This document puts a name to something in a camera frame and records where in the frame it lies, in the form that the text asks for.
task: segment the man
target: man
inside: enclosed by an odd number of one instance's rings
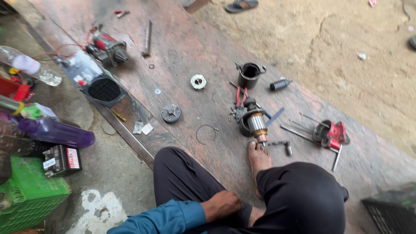
[[[342,234],[348,192],[323,168],[303,162],[272,167],[270,153],[250,142],[256,194],[266,210],[226,191],[196,160],[176,147],[154,160],[157,208],[128,218],[107,234],[290,233]]]

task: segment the flip-flop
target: flip-flop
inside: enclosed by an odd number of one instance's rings
[[[416,35],[414,35],[413,37],[411,37],[409,39],[409,42],[413,46],[413,48],[416,50]]]
[[[230,13],[240,13],[242,11],[253,9],[259,5],[257,0],[236,0],[227,6],[227,11]]]

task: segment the green container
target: green container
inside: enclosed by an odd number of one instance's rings
[[[12,177],[0,185],[0,234],[40,224],[71,194],[63,178],[46,178],[41,159],[11,157],[11,163]]]

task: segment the metal edge strip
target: metal edge strip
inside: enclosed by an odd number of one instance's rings
[[[117,132],[126,140],[126,142],[133,148],[134,151],[143,159],[143,161],[153,170],[154,157],[144,146],[134,137],[134,135],[124,126],[124,124],[113,114],[113,112],[103,104],[96,102],[93,98],[88,97],[88,100],[94,104],[98,111],[110,122],[110,124],[117,130]]]

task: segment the blue sleeve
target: blue sleeve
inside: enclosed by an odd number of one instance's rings
[[[206,223],[205,212],[199,202],[178,202],[173,199],[157,208],[128,218],[107,234],[182,233]]]

